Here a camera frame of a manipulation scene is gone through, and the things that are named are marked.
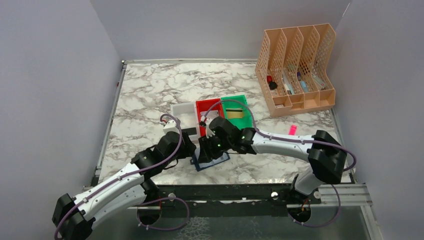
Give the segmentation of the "navy blue card holder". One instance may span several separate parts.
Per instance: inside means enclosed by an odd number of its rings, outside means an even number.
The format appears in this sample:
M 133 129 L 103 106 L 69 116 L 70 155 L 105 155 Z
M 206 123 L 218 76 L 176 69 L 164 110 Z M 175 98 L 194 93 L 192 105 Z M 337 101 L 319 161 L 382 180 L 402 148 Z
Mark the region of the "navy blue card holder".
M 218 165 L 220 163 L 223 163 L 225 161 L 228 161 L 230 159 L 229 153 L 224 152 L 221 157 L 217 159 L 213 159 L 211 162 L 207 163 L 200 163 L 199 162 L 199 156 L 200 156 L 200 149 L 197 148 L 194 151 L 194 155 L 191 157 L 190 164 L 194 165 L 195 169 L 200 172 L 202 170 L 205 170 L 207 168 L 210 168 L 212 166 Z

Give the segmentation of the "white plastic bin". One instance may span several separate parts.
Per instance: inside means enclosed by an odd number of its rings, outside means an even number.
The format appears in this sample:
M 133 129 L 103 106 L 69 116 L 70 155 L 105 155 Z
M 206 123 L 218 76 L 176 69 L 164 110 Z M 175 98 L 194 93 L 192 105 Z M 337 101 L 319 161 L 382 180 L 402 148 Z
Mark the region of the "white plastic bin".
M 199 138 L 199 121 L 197 117 L 196 105 L 194 102 L 185 102 L 172 104 L 170 106 L 171 114 L 180 120 L 181 129 L 196 128 L 197 135 L 189 136 L 192 141 L 197 141 Z

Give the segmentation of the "peach file organizer rack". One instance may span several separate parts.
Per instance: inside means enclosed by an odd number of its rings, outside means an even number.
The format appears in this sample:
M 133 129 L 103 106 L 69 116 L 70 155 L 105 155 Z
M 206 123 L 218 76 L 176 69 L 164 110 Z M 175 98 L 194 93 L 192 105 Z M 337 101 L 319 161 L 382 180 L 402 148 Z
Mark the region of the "peach file organizer rack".
M 329 23 L 266 29 L 263 32 L 255 74 L 271 117 L 329 110 L 335 105 L 336 90 L 327 66 L 336 40 Z M 285 72 L 294 94 L 289 95 L 282 79 Z M 319 90 L 311 73 L 327 88 Z M 267 76 L 278 84 L 270 90 Z

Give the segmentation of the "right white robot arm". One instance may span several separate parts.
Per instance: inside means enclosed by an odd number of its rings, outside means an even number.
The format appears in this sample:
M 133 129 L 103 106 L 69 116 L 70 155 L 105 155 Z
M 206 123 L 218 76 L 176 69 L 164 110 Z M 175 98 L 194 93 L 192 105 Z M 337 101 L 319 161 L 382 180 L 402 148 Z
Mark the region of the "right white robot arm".
M 272 134 L 256 127 L 239 129 L 223 117 L 202 126 L 206 135 L 198 140 L 194 161 L 199 171 L 221 163 L 221 157 L 229 150 L 241 155 L 274 154 L 305 161 L 309 163 L 308 169 L 295 177 L 288 190 L 289 199 L 296 204 L 323 184 L 341 183 L 347 150 L 326 131 L 304 136 Z

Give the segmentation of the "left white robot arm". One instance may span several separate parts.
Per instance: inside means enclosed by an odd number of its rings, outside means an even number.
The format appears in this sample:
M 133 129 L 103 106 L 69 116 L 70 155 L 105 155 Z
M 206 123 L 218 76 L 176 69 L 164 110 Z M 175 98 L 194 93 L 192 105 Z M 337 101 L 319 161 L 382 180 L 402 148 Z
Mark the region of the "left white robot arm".
M 170 131 L 97 186 L 74 197 L 68 193 L 62 195 L 52 216 L 56 227 L 54 238 L 85 240 L 102 221 L 128 207 L 160 208 L 163 199 L 151 178 L 165 170 L 171 161 L 192 157 L 195 150 L 186 132 Z

